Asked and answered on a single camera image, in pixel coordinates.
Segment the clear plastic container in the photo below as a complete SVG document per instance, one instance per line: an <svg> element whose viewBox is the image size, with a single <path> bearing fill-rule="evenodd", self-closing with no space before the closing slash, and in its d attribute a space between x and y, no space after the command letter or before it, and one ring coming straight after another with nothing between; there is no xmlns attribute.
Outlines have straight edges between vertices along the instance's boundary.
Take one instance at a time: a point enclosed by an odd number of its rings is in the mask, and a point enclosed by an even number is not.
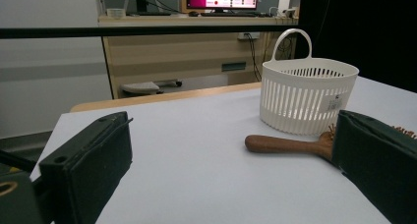
<svg viewBox="0 0 417 224"><path fill-rule="evenodd" d="M123 19L126 17L126 11L124 9L107 9L106 14L112 19Z"/></svg>

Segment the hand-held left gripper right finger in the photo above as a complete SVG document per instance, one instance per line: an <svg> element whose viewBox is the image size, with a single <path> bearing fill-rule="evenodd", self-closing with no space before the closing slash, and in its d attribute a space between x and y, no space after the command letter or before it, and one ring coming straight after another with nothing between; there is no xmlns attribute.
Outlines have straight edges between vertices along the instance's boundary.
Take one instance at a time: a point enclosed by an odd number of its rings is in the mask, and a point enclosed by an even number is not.
<svg viewBox="0 0 417 224"><path fill-rule="evenodd" d="M341 110L331 161L392 224L417 224L417 140Z"/></svg>

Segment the black horizontal frame bar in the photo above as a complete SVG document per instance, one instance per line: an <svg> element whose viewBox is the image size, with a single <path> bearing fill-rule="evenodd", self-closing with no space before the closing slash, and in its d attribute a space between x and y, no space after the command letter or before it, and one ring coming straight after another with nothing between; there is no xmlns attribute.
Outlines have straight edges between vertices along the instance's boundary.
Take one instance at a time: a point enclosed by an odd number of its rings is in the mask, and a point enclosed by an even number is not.
<svg viewBox="0 0 417 224"><path fill-rule="evenodd" d="M168 26L99 28L0 28L0 39L285 31L295 26Z"/></svg>

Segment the wooden hairbrush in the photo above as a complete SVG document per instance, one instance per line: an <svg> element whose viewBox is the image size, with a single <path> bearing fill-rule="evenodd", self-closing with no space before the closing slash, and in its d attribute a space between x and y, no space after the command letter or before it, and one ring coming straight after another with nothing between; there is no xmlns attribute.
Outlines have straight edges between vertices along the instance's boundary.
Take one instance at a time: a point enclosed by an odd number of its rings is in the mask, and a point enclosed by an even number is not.
<svg viewBox="0 0 417 224"><path fill-rule="evenodd" d="M289 140L262 135L245 138L249 151L259 153L311 153L334 166L350 163L390 166L417 166L417 140L380 121L338 121L317 140Z"/></svg>

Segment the black curtain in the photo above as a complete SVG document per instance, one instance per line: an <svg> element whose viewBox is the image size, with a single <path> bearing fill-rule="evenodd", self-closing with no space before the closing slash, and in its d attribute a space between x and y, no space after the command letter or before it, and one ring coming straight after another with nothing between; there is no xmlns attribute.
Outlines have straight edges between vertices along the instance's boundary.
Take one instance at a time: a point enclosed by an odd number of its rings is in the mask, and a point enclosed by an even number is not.
<svg viewBox="0 0 417 224"><path fill-rule="evenodd" d="M315 57L417 92L417 0L301 0L299 25Z"/></svg>

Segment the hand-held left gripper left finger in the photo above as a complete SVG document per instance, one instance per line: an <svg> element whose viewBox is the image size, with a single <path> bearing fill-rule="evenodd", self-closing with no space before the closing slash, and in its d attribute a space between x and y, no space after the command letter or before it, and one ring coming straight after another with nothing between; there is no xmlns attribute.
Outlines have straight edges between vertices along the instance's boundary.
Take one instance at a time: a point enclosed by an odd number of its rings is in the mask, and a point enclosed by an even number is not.
<svg viewBox="0 0 417 224"><path fill-rule="evenodd" d="M103 116L39 163L55 224L94 224L133 161L125 111Z"/></svg>

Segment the white slotted plastic basket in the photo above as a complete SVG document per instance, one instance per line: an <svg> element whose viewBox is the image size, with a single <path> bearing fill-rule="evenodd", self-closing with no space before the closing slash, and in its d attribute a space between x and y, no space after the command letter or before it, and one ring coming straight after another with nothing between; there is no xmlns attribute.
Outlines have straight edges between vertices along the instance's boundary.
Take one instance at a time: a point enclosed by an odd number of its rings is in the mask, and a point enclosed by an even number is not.
<svg viewBox="0 0 417 224"><path fill-rule="evenodd" d="M337 121L359 70L347 63L307 55L263 63L260 118L293 135L319 135Z"/></svg>

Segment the light wooden desk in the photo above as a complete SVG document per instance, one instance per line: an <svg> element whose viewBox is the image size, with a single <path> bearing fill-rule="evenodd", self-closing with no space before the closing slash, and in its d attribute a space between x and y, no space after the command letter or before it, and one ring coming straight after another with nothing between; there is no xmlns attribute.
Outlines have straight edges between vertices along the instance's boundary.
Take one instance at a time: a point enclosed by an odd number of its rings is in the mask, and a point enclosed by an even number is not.
<svg viewBox="0 0 417 224"><path fill-rule="evenodd" d="M98 18L100 27L297 26L288 18L146 16ZM239 40L239 32L104 36L103 49L112 96L121 84L225 75L229 84L251 83L255 67L271 56L282 31L257 31L258 39Z"/></svg>

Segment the white cabinet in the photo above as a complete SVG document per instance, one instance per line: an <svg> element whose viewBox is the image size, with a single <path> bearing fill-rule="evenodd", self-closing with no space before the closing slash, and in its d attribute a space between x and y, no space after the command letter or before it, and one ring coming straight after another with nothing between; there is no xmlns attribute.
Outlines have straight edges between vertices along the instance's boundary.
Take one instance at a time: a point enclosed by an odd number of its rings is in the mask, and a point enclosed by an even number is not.
<svg viewBox="0 0 417 224"><path fill-rule="evenodd" d="M0 33L97 20L97 0L0 0ZM72 106L110 97L100 38L0 39L0 139L50 131Z"/></svg>

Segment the black keyboard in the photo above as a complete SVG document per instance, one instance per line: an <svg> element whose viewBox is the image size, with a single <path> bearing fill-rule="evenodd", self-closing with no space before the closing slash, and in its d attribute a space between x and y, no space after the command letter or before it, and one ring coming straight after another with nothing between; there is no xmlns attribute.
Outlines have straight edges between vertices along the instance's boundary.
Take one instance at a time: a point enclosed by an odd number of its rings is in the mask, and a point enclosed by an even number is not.
<svg viewBox="0 0 417 224"><path fill-rule="evenodd" d="M251 13L200 13L202 17L245 17L245 18L254 18L257 17L256 14Z"/></svg>

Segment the grey office chair base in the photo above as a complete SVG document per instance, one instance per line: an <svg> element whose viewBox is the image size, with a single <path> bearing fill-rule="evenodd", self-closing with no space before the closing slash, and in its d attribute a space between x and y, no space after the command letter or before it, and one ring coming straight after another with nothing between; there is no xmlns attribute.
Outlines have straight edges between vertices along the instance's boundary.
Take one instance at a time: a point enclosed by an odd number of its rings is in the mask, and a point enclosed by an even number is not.
<svg viewBox="0 0 417 224"><path fill-rule="evenodd" d="M136 84L121 84L120 88L128 93L134 94L157 94L161 93L161 88L163 86L179 87L182 85L182 82L179 80L167 80L167 81L157 81L157 82L145 82L145 83L136 83Z"/></svg>

